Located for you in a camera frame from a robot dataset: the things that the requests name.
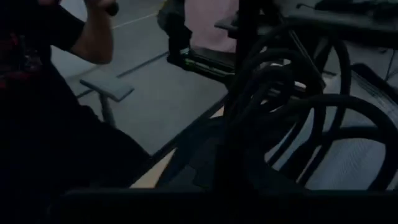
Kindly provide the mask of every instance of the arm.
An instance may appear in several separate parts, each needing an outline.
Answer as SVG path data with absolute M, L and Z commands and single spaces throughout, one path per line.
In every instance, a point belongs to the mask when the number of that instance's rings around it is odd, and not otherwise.
M 76 56 L 91 63 L 106 64 L 112 61 L 113 36 L 111 21 L 104 8 L 114 0 L 102 0 L 99 3 L 86 0 L 88 18 L 81 36 L 70 49 Z

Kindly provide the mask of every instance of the wooden table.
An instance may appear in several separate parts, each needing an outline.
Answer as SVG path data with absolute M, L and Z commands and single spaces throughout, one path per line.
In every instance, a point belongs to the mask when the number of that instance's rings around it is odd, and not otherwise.
M 220 109 L 215 113 L 212 118 L 222 116 L 224 113 L 224 108 Z M 139 180 L 137 180 L 131 188 L 154 188 L 159 177 L 162 175 L 163 170 L 169 164 L 175 149 L 168 153 L 161 161 L 159 161 L 155 166 L 153 166 L 146 174 L 144 174 Z

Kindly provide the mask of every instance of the floor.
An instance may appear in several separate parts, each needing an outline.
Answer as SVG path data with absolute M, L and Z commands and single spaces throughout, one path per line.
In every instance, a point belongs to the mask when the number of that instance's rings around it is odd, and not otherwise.
M 114 60 L 111 64 L 68 79 L 76 95 L 87 89 L 79 84 L 85 75 L 117 76 L 167 52 L 167 36 L 156 23 L 162 0 L 119 0 L 114 22 Z M 135 91 L 120 103 L 111 103 L 117 126 L 150 154 L 186 128 L 220 100 L 225 87 L 195 73 L 170 65 L 165 57 L 122 77 Z M 96 93 L 80 99 L 100 115 Z

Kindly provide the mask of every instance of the gray floor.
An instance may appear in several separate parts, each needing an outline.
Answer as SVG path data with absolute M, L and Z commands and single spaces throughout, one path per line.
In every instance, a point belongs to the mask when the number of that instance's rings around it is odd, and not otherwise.
M 119 0 L 121 13 L 114 18 L 117 28 L 113 63 L 69 79 L 76 94 L 86 90 L 78 83 L 84 75 L 116 76 L 167 51 L 167 36 L 158 28 L 155 16 L 151 16 L 161 2 Z M 111 103 L 117 126 L 150 154 L 226 94 L 222 84 L 170 65 L 164 57 L 122 80 L 136 90 L 121 103 Z M 80 98 L 80 102 L 100 114 L 96 93 Z

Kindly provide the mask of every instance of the black t-shirt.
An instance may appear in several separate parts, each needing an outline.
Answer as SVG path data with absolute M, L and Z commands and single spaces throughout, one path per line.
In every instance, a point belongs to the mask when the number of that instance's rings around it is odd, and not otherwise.
M 70 50 L 83 26 L 59 5 L 39 6 L 36 0 L 0 2 L 0 102 L 7 106 L 9 119 L 23 121 L 49 112 L 61 116 L 78 108 L 51 62 L 50 46 Z

